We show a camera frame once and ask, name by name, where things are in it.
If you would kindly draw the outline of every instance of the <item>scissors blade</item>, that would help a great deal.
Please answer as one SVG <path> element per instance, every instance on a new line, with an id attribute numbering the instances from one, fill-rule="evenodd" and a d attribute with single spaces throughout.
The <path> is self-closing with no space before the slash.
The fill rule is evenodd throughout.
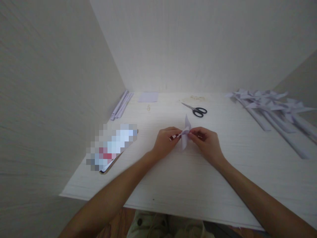
<path id="1" fill-rule="evenodd" d="M 194 107 L 191 107 L 191 106 L 189 106 L 189 105 L 187 105 L 187 104 L 185 104 L 183 102 L 182 102 L 182 104 L 184 104 L 186 107 L 189 107 L 191 110 L 197 111 L 196 108 L 194 108 Z"/>

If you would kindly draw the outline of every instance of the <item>square paper sheet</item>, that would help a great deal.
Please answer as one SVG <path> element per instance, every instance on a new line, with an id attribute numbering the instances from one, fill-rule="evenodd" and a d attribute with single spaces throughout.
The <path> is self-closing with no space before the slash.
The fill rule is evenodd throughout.
<path id="1" fill-rule="evenodd" d="M 158 92 L 144 92 L 139 97 L 138 102 L 156 102 L 158 101 Z"/>

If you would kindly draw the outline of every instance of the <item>black scissors handle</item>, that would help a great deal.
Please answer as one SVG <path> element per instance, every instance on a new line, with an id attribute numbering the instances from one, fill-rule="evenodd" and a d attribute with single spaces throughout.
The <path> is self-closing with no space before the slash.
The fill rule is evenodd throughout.
<path id="1" fill-rule="evenodd" d="M 197 117 L 203 117 L 207 113 L 207 110 L 202 107 L 196 107 L 196 110 L 193 110 L 193 114 Z"/>

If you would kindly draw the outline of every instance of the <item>left hand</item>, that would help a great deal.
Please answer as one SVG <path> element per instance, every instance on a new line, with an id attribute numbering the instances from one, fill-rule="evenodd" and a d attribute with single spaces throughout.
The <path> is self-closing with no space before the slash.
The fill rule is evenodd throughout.
<path id="1" fill-rule="evenodd" d="M 182 130 L 176 127 L 168 127 L 160 130 L 158 132 L 154 147 L 151 151 L 153 152 L 154 156 L 158 159 L 163 159 L 164 157 L 166 157 L 176 146 L 177 142 L 181 139 L 181 137 L 177 138 L 178 134 L 180 134 L 181 132 Z"/>

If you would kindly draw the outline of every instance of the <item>pixelated box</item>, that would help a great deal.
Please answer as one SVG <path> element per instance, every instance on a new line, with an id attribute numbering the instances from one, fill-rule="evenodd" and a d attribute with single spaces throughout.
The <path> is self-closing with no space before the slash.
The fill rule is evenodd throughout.
<path id="1" fill-rule="evenodd" d="M 86 164 L 91 171 L 102 170 L 136 141 L 137 135 L 136 124 L 104 125 L 99 140 L 87 148 Z"/>

